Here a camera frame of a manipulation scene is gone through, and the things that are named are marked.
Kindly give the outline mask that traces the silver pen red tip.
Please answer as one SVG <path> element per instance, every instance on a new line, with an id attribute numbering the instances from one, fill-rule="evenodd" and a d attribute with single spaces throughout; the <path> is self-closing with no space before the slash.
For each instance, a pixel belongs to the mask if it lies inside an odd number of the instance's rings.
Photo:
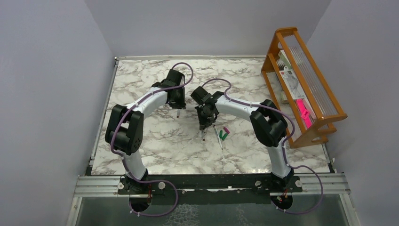
<path id="1" fill-rule="evenodd" d="M 202 130 L 200 130 L 201 131 L 201 137 L 202 137 L 202 141 L 206 141 L 206 139 L 205 139 L 205 132 L 204 132 L 204 130 L 202 129 Z"/>

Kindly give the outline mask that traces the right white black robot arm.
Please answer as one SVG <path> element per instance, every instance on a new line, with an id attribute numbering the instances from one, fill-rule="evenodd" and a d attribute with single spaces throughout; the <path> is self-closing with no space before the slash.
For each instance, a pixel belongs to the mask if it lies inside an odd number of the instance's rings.
<path id="1" fill-rule="evenodd" d="M 214 125 L 220 113 L 249 121 L 258 141 L 267 147 L 273 182 L 281 187 L 290 183 L 294 170 L 287 165 L 282 144 L 287 136 L 288 123 L 271 100 L 252 103 L 228 98 L 221 91 L 210 94 L 203 87 L 197 87 L 191 97 L 198 104 L 195 109 L 200 131 Z"/>

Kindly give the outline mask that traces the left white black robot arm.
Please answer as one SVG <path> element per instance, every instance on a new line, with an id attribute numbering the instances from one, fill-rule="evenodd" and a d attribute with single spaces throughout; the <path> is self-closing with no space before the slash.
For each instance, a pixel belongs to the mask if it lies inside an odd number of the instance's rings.
<path id="1" fill-rule="evenodd" d="M 133 103 L 115 105 L 112 109 L 105 141 L 113 154 L 122 159 L 126 176 L 143 183 L 147 174 L 141 155 L 144 120 L 159 107 L 170 105 L 173 109 L 184 109 L 185 91 L 183 73 L 171 69 L 161 82 L 154 83 L 149 91 Z"/>

